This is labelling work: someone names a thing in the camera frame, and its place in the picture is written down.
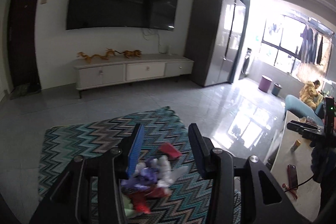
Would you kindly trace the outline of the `blue gloved right hand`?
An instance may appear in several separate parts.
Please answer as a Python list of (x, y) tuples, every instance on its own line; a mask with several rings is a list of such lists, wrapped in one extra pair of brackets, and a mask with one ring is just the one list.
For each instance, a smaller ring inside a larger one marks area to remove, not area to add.
[(322, 183), (335, 169), (335, 148), (316, 144), (311, 153), (313, 180)]

